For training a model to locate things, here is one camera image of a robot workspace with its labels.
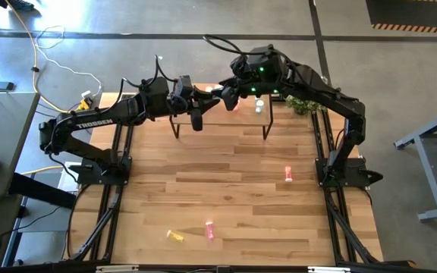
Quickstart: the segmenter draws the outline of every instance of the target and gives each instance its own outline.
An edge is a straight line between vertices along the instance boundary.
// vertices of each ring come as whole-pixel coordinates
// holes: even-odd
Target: concrete floor
[[[34,3],[38,11],[22,13],[32,30],[60,24],[68,31],[83,33],[313,34],[307,0]],[[433,36],[372,29],[364,0],[316,0],[316,4],[324,35]],[[22,27],[12,12],[0,8],[0,29]],[[244,50],[273,43],[293,60],[319,70],[315,42],[234,42]],[[418,212],[435,208],[417,151],[414,147],[397,151],[392,145],[437,116],[437,43],[326,42],[325,50],[334,86],[341,86],[366,105],[367,135],[360,151],[368,159],[369,169],[385,177],[371,192],[385,260],[411,259],[421,268],[437,269],[437,220],[425,224],[417,220]],[[203,41],[182,39],[66,39],[47,52],[75,70],[94,73],[106,92],[117,91],[121,77],[151,77],[154,54],[163,56],[166,74],[189,74],[194,82],[228,77],[228,63],[235,57]],[[89,77],[63,71],[42,58],[40,63],[39,88],[62,108],[76,103],[80,93],[97,90]],[[32,65],[28,38],[0,38],[0,80],[15,82],[17,92],[32,91]],[[17,171],[53,165],[37,144],[38,123],[46,119],[35,116]],[[77,136],[90,138],[85,132]],[[75,160],[70,155],[59,158]],[[25,234],[17,257],[27,263],[56,261],[62,240],[61,234]]]

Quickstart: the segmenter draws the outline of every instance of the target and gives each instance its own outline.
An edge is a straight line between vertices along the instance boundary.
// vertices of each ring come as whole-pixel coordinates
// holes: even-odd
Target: white cable
[[[40,37],[41,37],[41,36],[42,36],[42,35],[43,35],[47,30],[49,30],[49,29],[54,29],[54,28],[61,28],[61,35],[60,35],[60,37],[58,37],[57,42],[55,42],[53,45],[48,45],[48,46],[40,45],[40,44],[39,44],[39,38],[40,38]],[[70,68],[70,67],[66,67],[66,66],[63,66],[63,65],[59,64],[57,61],[55,61],[55,60],[49,58],[49,57],[45,54],[45,52],[43,52],[42,49],[51,49],[51,48],[55,47],[57,44],[59,44],[60,42],[62,42],[62,41],[65,39],[65,36],[64,36],[64,35],[65,35],[65,27],[63,27],[63,26],[47,27],[47,28],[45,28],[44,30],[42,30],[42,32],[40,32],[40,33],[38,34],[38,36],[36,36],[36,38],[35,38],[35,46],[36,46],[36,49],[38,49],[38,51],[39,51],[40,53],[42,53],[43,57],[45,57],[45,59],[46,59],[47,61],[50,61],[50,62],[56,64],[58,67],[60,67],[60,68],[64,68],[64,69],[67,69],[67,70],[71,71],[73,74],[77,74],[77,75],[86,75],[86,76],[91,76],[92,78],[94,78],[94,80],[96,80],[96,82],[99,83],[99,90],[97,91],[97,93],[93,94],[93,96],[94,96],[94,97],[95,97],[95,96],[98,96],[98,95],[102,92],[102,84],[101,84],[100,80],[96,78],[96,76],[94,76],[94,75],[91,74],[91,73],[76,72],[76,71],[74,71],[72,68]]]

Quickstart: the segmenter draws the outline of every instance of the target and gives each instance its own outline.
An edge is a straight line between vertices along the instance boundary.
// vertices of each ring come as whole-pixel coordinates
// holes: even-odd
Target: wooden tabletop
[[[115,96],[105,93],[101,106]],[[330,118],[336,136],[343,118],[332,112]],[[274,120],[267,140],[260,127],[208,125],[201,132],[183,127],[178,140],[167,118],[136,127],[112,262],[333,265],[325,200],[316,184],[311,117],[275,103]],[[94,129],[90,143],[111,147],[114,129]],[[291,166],[292,183],[285,182],[285,165]],[[74,252],[94,228],[101,194],[102,186],[91,186],[77,204]],[[351,227],[382,259],[367,196],[352,188],[345,188],[345,196]],[[206,237],[207,221],[213,221],[213,241]],[[167,238],[168,230],[184,241]],[[338,236],[346,257],[344,236]]]
[[[196,83],[195,86],[205,90],[209,86],[214,88],[215,83]],[[256,100],[253,96],[239,99],[238,106],[233,111],[227,111],[224,102],[220,102],[203,114],[203,125],[267,126],[271,122],[269,96],[262,96],[261,100],[264,101],[264,107],[260,113],[256,113]],[[179,115],[173,118],[173,122],[191,124],[189,115]]]

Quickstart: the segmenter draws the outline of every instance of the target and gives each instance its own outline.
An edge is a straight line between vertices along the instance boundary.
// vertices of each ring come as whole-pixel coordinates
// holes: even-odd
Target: yellow cable
[[[31,36],[31,32],[28,30],[27,25],[23,22],[23,20],[21,20],[20,15],[16,12],[16,10],[14,10],[13,6],[11,5],[11,3],[9,2],[9,0],[5,0],[6,3],[8,4],[8,6],[11,8],[11,10],[14,12],[14,15],[16,15],[16,17],[18,18],[18,20],[20,21],[20,23],[23,25],[24,29],[27,31],[28,36],[30,37],[31,40],[31,44],[33,46],[33,57],[35,58],[35,61],[33,62],[33,66],[34,67],[38,67],[38,53],[36,51],[36,45],[35,42],[33,41],[33,37]],[[54,105],[53,103],[51,103],[48,99],[45,98],[45,96],[43,96],[42,93],[39,92],[38,88],[36,87],[36,71],[33,72],[33,90],[35,90],[35,93],[38,93],[41,97],[42,100],[46,103],[48,103],[50,106],[52,106],[55,110],[61,112],[61,113],[68,113],[67,110],[64,109],[60,109],[59,107],[57,107],[56,105]]]
[[[27,174],[36,174],[38,172],[42,172],[42,171],[47,171],[47,170],[53,170],[56,168],[63,168],[62,166],[50,166],[50,167],[45,167],[45,168],[41,168],[35,171],[25,171],[24,173],[21,173],[22,175],[27,175]]]

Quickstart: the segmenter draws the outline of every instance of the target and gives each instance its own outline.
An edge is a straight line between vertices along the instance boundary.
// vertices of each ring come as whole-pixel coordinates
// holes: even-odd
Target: green plant
[[[286,98],[286,106],[294,109],[294,112],[298,115],[306,115],[307,113],[311,113],[316,110],[326,109],[325,106],[320,105],[318,102],[299,99],[293,96]]]

